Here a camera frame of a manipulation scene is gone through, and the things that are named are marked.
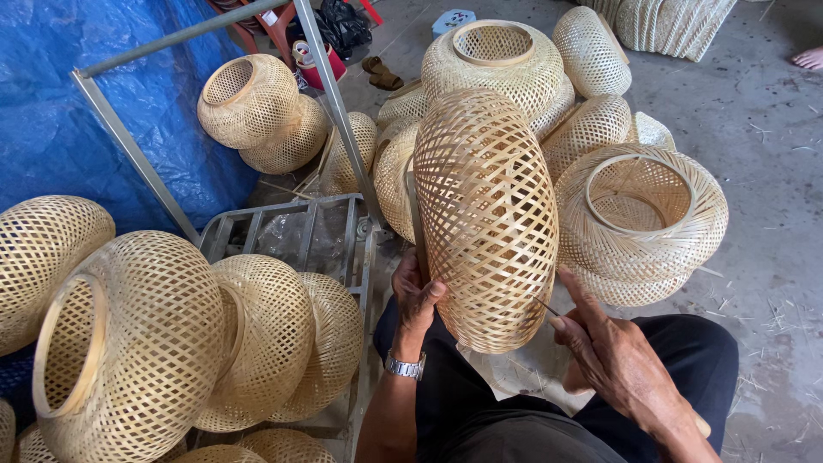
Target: hand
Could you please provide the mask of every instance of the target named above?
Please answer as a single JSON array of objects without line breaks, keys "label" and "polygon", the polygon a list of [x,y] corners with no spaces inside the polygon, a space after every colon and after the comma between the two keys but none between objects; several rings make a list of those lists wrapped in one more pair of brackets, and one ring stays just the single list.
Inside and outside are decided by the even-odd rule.
[{"label": "hand", "polygon": [[436,280],[424,288],[421,286],[417,254],[415,248],[411,248],[403,255],[392,275],[392,289],[398,300],[398,328],[394,335],[393,354],[401,362],[419,360],[425,332],[435,319],[435,304],[446,293],[446,285]]},{"label": "hand", "polygon": [[574,355],[574,368],[579,372],[572,372],[570,382],[587,382],[652,437],[679,432],[680,427],[696,428],[691,405],[677,391],[640,328],[606,316],[597,299],[581,288],[569,270],[558,273],[576,307],[565,316],[550,318],[549,323],[555,327],[555,341]]}]

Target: black pants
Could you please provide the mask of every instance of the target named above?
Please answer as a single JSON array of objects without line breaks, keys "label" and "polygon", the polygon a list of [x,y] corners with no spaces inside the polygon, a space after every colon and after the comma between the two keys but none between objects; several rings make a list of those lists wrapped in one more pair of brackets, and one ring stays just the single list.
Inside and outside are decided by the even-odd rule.
[{"label": "black pants", "polygon": [[[677,389],[711,426],[709,443],[718,454],[723,444],[726,415],[737,383],[737,341],[720,325],[699,316],[638,317],[636,323],[672,376]],[[386,360],[398,323],[394,296],[374,331],[374,347]],[[425,334],[422,381],[417,383],[416,423],[418,459],[427,461],[469,417],[487,409],[534,409],[566,416],[544,399],[516,395],[500,402],[486,381],[457,350],[457,340],[439,314]],[[595,395],[574,421],[620,454],[626,461],[657,461],[652,439]]]}]

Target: metal pole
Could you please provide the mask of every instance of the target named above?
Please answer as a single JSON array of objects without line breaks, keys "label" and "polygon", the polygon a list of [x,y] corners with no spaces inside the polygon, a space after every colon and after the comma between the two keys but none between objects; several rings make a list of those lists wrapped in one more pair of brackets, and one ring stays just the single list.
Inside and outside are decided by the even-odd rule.
[{"label": "metal pole", "polygon": [[103,92],[97,86],[95,80],[91,77],[83,78],[80,73],[75,70],[70,74],[77,88],[86,98],[91,108],[97,114],[97,118],[103,124],[106,132],[117,143],[117,146],[126,154],[126,158],[132,163],[134,170],[143,179],[143,182],[149,187],[151,192],[157,198],[157,201],[169,214],[172,222],[179,228],[194,245],[199,245],[200,234],[195,230],[194,225],[186,217],[186,213],[174,200],[174,196],[168,188],[165,187],[163,180],[157,175],[157,171],[151,166],[151,163],[146,159],[143,150],[134,141],[132,135],[123,125],[123,121],[114,112],[114,109],[109,104],[109,101],[103,96]]},{"label": "metal pole", "polygon": [[337,88],[337,80],[334,78],[332,65],[328,62],[326,49],[323,47],[323,37],[320,35],[317,21],[314,19],[314,12],[311,9],[309,0],[294,0],[294,4],[297,16],[300,18],[300,24],[303,26],[303,32],[306,35],[306,41],[309,43],[309,49],[317,65],[320,81],[323,83],[323,89],[325,89],[328,96],[328,102],[332,106],[332,115],[337,127],[340,129],[340,136],[343,140],[343,146],[346,147],[346,153],[349,155],[351,168],[355,172],[355,177],[357,177],[357,185],[360,187],[366,209],[373,219],[372,223],[375,230],[381,232],[386,227],[386,219],[383,217],[383,212],[380,211],[374,185],[369,181],[369,174],[363,166],[363,157],[357,147],[355,134],[351,130],[349,116],[346,113],[346,107],[343,105],[343,99],[340,97],[340,89]]},{"label": "metal pole", "polygon": [[266,10],[271,10],[272,8],[279,7],[280,5],[285,5],[288,2],[289,0],[257,0],[256,2],[252,2],[244,7],[240,7],[236,10],[232,10],[230,12],[218,15],[210,20],[206,20],[199,24],[195,24],[194,26],[178,30],[175,33],[165,35],[145,45],[140,45],[135,49],[130,49],[127,52],[121,53],[117,56],[113,56],[112,58],[106,59],[105,61],[101,61],[97,64],[92,64],[87,68],[81,69],[79,71],[80,76],[95,76],[97,74],[100,74],[101,72],[105,72],[109,69],[116,68],[121,64],[125,64],[130,61],[134,61],[135,59],[142,58],[147,54],[152,54],[166,47],[170,47],[171,45],[178,44],[193,37],[197,37],[198,35],[203,35],[207,32],[211,32],[212,30],[220,29],[221,27],[226,27],[232,23],[246,19],[247,17],[254,16],[261,12],[265,12]]}]

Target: concrete floor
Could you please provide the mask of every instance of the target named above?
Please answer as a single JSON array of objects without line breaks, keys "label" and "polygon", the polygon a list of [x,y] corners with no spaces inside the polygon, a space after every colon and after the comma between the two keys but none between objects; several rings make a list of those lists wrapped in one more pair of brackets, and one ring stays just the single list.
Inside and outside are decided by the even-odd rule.
[{"label": "concrete floor", "polygon": [[[360,58],[375,55],[407,82],[420,74],[431,23],[452,8],[478,19],[521,21],[551,36],[558,18],[576,4],[524,0],[383,0],[385,23],[372,30],[339,82],[346,109],[376,117],[388,92],[372,87]],[[740,379],[725,430],[723,460],[823,461],[823,72],[794,67],[787,58],[823,44],[823,3],[740,2],[700,63],[626,50],[633,83],[624,95],[672,131],[678,149],[713,172],[729,204],[723,244],[677,294],[611,316],[666,313],[705,316],[727,328],[740,346]],[[398,243],[380,248],[375,309],[390,295],[388,277]],[[551,302],[572,306],[562,286]],[[558,378],[568,358],[545,324],[525,347],[505,355],[466,352],[503,397],[527,391],[574,411]],[[373,381],[379,365],[374,363]]]}]

